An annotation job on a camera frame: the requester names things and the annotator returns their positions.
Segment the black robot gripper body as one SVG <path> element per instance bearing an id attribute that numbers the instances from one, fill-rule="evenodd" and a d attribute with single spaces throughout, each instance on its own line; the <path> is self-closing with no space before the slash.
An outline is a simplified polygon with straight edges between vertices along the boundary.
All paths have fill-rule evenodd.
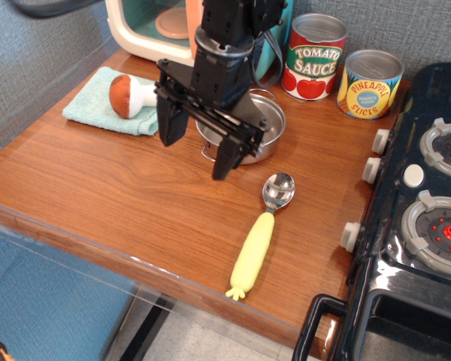
<path id="1" fill-rule="evenodd" d="M 219 43 L 235 47 L 244 44 L 246 36 L 238 44 Z M 241 139 L 248 147 L 247 155 L 257 154 L 268 122 L 250 98 L 249 89 L 256 79 L 246 73 L 245 64 L 220 62 L 199 47 L 192 67 L 169 59 L 160 59 L 157 66 L 157 99 L 187 97 L 182 109 L 189 118 L 206 125 L 222 140 Z"/>

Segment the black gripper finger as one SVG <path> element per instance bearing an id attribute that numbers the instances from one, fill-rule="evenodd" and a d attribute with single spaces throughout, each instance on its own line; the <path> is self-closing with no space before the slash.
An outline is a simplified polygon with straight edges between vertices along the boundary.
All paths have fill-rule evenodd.
<path id="1" fill-rule="evenodd" d="M 158 96 L 156 109 L 159 137 L 166 147 L 180 140 L 186 133 L 189 114 L 182 109 L 186 100 L 187 97 Z"/>
<path id="2" fill-rule="evenodd" d="M 232 169 L 236 169 L 248 154 L 248 147 L 238 138 L 224 138 L 218 148 L 212 178 L 223 181 Z"/>

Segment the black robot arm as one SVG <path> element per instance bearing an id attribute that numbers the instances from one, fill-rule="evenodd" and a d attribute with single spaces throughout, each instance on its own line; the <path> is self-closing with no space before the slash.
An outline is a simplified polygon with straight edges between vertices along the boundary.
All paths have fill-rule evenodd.
<path id="1" fill-rule="evenodd" d="M 180 140 L 189 118 L 220 135 L 212 177 L 223 180 L 244 159 L 255 156 L 268 130 L 253 104 L 255 64 L 264 41 L 277 42 L 271 28 L 282 22 L 285 1 L 205 1 L 195 31 L 193 67 L 160 59 L 156 82 L 159 137 L 168 147 Z"/>

